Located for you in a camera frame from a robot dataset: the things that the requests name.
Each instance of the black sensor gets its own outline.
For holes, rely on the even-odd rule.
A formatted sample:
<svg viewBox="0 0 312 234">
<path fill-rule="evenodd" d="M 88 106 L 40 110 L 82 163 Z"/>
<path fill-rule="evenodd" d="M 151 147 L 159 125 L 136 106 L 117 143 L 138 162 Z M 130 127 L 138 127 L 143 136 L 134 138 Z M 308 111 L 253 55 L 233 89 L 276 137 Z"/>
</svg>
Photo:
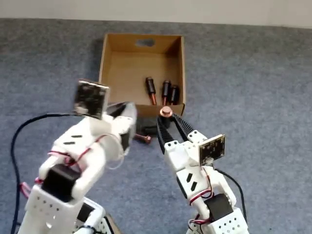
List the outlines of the black sensor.
<svg viewBox="0 0 312 234">
<path fill-rule="evenodd" d="M 200 165 L 206 165 L 212 158 L 214 160 L 224 156 L 225 135 L 219 135 L 199 146 Z"/>
<path fill-rule="evenodd" d="M 108 103 L 109 88 L 98 83 L 80 80 L 78 83 L 74 112 L 78 115 L 102 119 Z"/>
</svg>

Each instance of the red wire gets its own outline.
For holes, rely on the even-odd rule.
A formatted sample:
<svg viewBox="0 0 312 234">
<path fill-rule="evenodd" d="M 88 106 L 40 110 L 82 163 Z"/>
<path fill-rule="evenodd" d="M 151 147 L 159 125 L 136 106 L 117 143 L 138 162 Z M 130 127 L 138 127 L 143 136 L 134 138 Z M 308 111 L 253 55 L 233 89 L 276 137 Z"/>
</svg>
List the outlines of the red wire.
<svg viewBox="0 0 312 234">
<path fill-rule="evenodd" d="M 101 140 L 103 137 L 105 137 L 106 135 L 101 135 L 99 136 L 93 143 L 97 143 L 99 142 L 99 140 Z M 79 157 L 77 158 L 77 160 L 75 162 L 72 162 L 72 163 L 69 163 L 68 166 L 73 166 L 75 165 L 76 163 L 78 163 L 79 160 L 81 160 L 81 158 L 86 154 L 88 153 L 89 151 L 91 150 L 91 147 L 89 146 L 85 151 L 82 152 L 81 155 L 79 155 Z"/>
<path fill-rule="evenodd" d="M 69 157 L 71 157 L 69 153 L 66 153 L 66 152 L 63 153 L 63 152 L 61 152 L 61 151 L 51 150 L 48 154 L 50 154 L 50 153 L 55 153 L 55 154 L 59 154 L 59 155 L 64 155 L 64 156 L 69 156 Z"/>
<path fill-rule="evenodd" d="M 191 200 L 190 200 L 190 205 L 196 200 L 198 199 L 199 197 L 201 197 L 202 195 L 208 193 L 208 192 L 211 192 L 210 189 L 205 189 L 204 191 L 200 192 L 199 194 L 197 194 L 195 197 L 193 197 Z"/>
</svg>

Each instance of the black cable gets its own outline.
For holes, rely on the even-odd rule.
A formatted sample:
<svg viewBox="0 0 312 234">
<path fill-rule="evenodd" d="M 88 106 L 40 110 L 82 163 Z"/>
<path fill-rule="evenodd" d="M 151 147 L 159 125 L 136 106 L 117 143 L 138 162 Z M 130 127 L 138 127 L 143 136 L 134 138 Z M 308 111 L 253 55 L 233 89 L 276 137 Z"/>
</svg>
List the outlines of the black cable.
<svg viewBox="0 0 312 234">
<path fill-rule="evenodd" d="M 42 116 L 34 117 L 26 122 L 24 122 L 14 133 L 12 141 L 11 141 L 11 150 L 10 150 L 10 156 L 14 168 L 14 173 L 16 177 L 16 198 L 15 198 L 15 210 L 14 210 L 14 218 L 12 222 L 12 228 L 11 228 L 11 234 L 15 234 L 16 227 L 18 225 L 18 216 L 19 216 L 19 209 L 20 209 L 20 171 L 18 168 L 18 165 L 16 163 L 15 154 L 14 154 L 14 147 L 16 139 L 21 132 L 21 130 L 26 127 L 28 124 L 33 123 L 37 120 L 43 119 L 43 118 L 49 118 L 49 117 L 62 117 L 62 116 L 73 116 L 73 114 L 61 114 L 61 113 L 50 113 L 50 114 L 44 114 Z"/>
<path fill-rule="evenodd" d="M 225 175 L 227 178 L 229 178 L 231 181 L 234 182 L 234 184 L 238 187 L 239 189 L 239 192 L 240 192 L 240 199 L 241 199 L 241 202 L 242 202 L 242 208 L 243 208 L 243 215 L 244 215 L 244 218 L 246 220 L 246 223 L 247 223 L 247 213 L 246 213 L 246 207 L 245 207 L 245 199 L 244 199 L 244 193 L 243 193 L 243 190 L 242 188 L 240 187 L 239 183 L 230 175 L 228 175 L 227 173 L 225 173 L 224 171 L 220 170 L 220 169 L 217 169 L 215 168 L 215 170 L 223 175 Z"/>
</svg>

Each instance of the white wall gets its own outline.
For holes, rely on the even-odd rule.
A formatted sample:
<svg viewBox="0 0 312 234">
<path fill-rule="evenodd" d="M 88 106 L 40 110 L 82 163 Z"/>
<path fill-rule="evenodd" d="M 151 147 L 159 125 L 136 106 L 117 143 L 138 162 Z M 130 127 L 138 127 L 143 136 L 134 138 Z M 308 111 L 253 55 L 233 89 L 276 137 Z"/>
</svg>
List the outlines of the white wall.
<svg viewBox="0 0 312 234">
<path fill-rule="evenodd" d="M 0 0 L 0 18 L 172 21 L 312 28 L 312 1 Z"/>
</svg>

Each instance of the open cardboard box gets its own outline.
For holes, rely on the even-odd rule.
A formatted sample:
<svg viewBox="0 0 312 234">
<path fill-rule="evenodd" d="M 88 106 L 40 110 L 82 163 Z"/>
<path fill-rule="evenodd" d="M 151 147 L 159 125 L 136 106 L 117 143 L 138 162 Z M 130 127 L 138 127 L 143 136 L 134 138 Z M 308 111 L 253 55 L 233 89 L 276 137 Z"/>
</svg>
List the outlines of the open cardboard box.
<svg viewBox="0 0 312 234">
<path fill-rule="evenodd" d="M 185 107 L 184 38 L 182 36 L 107 34 L 104 38 L 99 82 L 111 89 L 110 102 L 133 101 L 140 117 L 155 117 L 162 107 L 164 80 L 180 87 L 173 112 Z M 151 104 L 145 78 L 152 77 L 157 106 Z"/>
</svg>

